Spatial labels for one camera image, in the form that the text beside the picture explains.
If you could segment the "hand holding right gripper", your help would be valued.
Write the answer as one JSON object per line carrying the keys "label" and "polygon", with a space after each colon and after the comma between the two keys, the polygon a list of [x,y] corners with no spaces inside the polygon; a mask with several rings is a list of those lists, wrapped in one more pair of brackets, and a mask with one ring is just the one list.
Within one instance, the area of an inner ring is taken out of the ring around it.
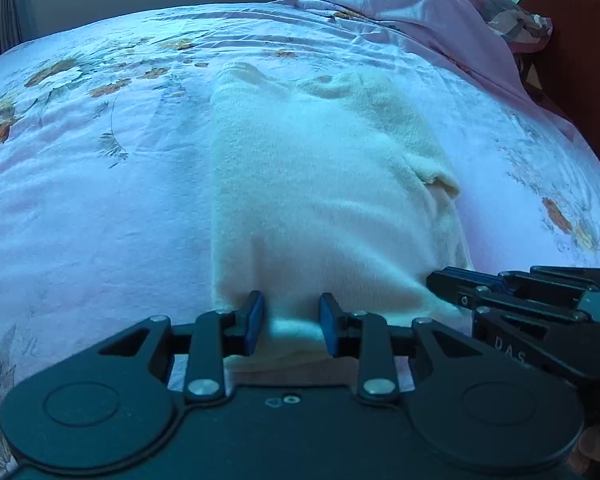
{"label": "hand holding right gripper", "polygon": [[600,463],[600,426],[585,430],[567,460],[577,474],[587,472],[593,462]]}

